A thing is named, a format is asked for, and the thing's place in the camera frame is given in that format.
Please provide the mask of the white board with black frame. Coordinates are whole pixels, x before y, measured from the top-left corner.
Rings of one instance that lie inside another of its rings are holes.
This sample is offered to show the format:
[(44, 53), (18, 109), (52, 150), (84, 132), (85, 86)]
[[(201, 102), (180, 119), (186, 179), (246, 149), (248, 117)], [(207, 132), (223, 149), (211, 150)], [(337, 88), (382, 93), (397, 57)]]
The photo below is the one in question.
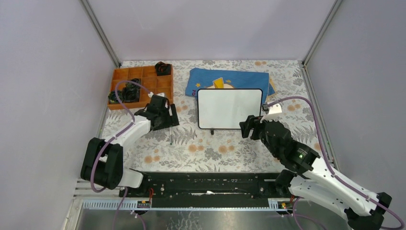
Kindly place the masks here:
[(259, 116), (262, 89), (199, 89), (198, 128), (236, 130), (250, 115)]

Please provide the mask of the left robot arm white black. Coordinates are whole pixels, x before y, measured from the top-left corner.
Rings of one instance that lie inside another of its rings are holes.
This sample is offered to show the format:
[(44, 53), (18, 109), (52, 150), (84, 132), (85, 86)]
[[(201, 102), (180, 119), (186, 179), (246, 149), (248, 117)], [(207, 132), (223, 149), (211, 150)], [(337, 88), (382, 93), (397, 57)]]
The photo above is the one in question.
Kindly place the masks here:
[(148, 192), (142, 172), (124, 167), (124, 153), (141, 137), (152, 131), (179, 125), (176, 105), (163, 94), (153, 94), (143, 109), (132, 114), (123, 128), (106, 139), (92, 138), (88, 142), (80, 177), (91, 183), (99, 193), (104, 189), (129, 187), (137, 197)]

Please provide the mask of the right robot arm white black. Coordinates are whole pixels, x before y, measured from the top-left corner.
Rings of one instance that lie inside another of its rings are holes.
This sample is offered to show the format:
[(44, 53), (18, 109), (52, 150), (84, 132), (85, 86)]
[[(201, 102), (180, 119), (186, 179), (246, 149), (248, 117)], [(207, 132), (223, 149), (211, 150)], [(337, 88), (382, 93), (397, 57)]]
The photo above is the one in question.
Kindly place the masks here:
[(343, 218), (353, 230), (383, 229), (392, 198), (371, 192), (332, 168), (314, 149), (293, 139), (278, 121), (250, 115), (240, 122), (243, 138), (260, 140), (285, 167), (277, 177), (275, 193), (312, 201)]

